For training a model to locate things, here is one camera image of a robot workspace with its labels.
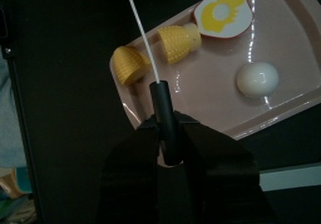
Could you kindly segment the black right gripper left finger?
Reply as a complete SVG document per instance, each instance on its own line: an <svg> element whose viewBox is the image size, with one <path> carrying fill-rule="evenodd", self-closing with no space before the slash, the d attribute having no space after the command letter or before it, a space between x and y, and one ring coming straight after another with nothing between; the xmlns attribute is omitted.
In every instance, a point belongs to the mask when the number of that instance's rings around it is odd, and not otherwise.
<svg viewBox="0 0 321 224"><path fill-rule="evenodd" d="M151 117L106 158L97 224L158 224L158 150L160 127Z"/></svg>

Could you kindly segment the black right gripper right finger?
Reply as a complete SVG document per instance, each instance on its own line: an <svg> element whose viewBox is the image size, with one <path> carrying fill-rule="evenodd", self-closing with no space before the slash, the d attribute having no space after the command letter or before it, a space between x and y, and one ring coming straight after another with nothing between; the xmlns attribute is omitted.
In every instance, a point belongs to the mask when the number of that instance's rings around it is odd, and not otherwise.
<svg viewBox="0 0 321 224"><path fill-rule="evenodd" d="M197 224L276 224L250 151L184 113L176 115Z"/></svg>

